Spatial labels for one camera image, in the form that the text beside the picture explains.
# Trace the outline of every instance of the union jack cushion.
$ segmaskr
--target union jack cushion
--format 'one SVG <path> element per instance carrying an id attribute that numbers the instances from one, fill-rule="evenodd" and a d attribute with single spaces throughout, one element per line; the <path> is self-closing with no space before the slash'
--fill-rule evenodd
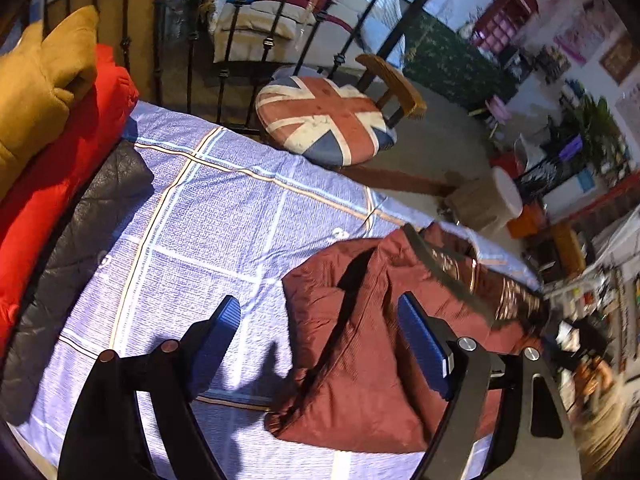
<path id="1" fill-rule="evenodd" d="M 277 145 L 318 164 L 358 164 L 396 143 L 370 98 L 323 77 L 276 79 L 260 91 L 255 107 Z"/>

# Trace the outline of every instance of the blue plaid bedsheet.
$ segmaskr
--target blue plaid bedsheet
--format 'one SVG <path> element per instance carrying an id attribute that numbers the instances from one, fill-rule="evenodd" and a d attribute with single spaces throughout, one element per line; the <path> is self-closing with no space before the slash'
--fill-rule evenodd
<path id="1" fill-rule="evenodd" d="M 336 240 L 383 237 L 405 222 L 433 220 L 301 156 L 143 102 L 124 137 L 154 172 L 155 193 L 119 233 L 68 318 L 19 433 L 57 464 L 74 404 L 103 349 L 148 352 L 180 338 L 232 294 L 242 305 L 240 327 L 210 389 L 192 405 L 227 477 L 409 478 L 420 454 L 282 442 L 263 418 L 291 366 L 281 277 Z M 444 227 L 471 240 L 494 269 L 537 287 L 510 254 L 465 228 Z M 148 395 L 139 402 L 158 474 L 174 478 Z"/>

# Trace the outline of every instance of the blue clamp pad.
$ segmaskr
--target blue clamp pad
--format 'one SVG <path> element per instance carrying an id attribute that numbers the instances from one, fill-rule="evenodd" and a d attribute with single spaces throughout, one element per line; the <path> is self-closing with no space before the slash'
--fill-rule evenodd
<path id="1" fill-rule="evenodd" d="M 451 400 L 453 390 L 449 377 L 454 362 L 447 341 L 456 341 L 453 330 L 444 320 L 427 316 L 410 292 L 398 298 L 398 323 L 429 387 L 443 399 Z"/>
<path id="2" fill-rule="evenodd" d="M 210 381 L 240 326 L 241 317 L 238 300 L 233 296 L 225 296 L 210 318 L 212 323 L 209 331 L 191 364 L 187 388 L 192 398 L 209 389 Z"/>

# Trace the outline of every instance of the rope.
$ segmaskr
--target rope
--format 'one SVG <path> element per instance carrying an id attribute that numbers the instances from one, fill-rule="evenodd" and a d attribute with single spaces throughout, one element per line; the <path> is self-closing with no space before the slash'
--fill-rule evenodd
<path id="1" fill-rule="evenodd" d="M 309 3 L 306 4 L 305 13 L 302 15 L 302 19 L 300 20 L 300 28 L 298 29 L 298 37 L 296 38 L 295 49 L 298 52 L 300 47 L 302 46 L 302 39 L 305 36 L 305 26 L 308 23 L 309 16 L 316 8 L 318 4 L 318 0 L 309 0 Z"/>
<path id="2" fill-rule="evenodd" d="M 423 32 L 422 35 L 420 37 L 420 39 L 417 41 L 417 43 L 414 44 L 414 46 L 412 46 L 409 51 L 404 54 L 404 60 L 409 63 L 412 62 L 414 60 L 414 57 L 416 55 L 416 53 L 418 52 L 418 49 L 420 48 L 422 42 L 424 40 L 427 39 L 427 36 L 430 35 L 433 32 L 433 25 L 427 25 Z"/>

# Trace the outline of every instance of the wall poster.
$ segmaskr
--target wall poster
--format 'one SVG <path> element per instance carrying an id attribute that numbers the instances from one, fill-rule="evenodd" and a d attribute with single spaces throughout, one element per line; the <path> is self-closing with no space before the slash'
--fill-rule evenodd
<path id="1" fill-rule="evenodd" d="M 587 0 L 562 24 L 554 41 L 578 65 L 584 66 L 619 23 L 607 0 Z"/>
<path id="2" fill-rule="evenodd" d="M 631 74 L 638 62 L 640 62 L 640 48 L 633 42 L 628 32 L 625 32 L 600 60 L 603 69 L 618 85 Z"/>
<path id="3" fill-rule="evenodd" d="M 616 101 L 616 110 L 633 132 L 640 132 L 640 76 L 629 83 L 620 99 Z"/>

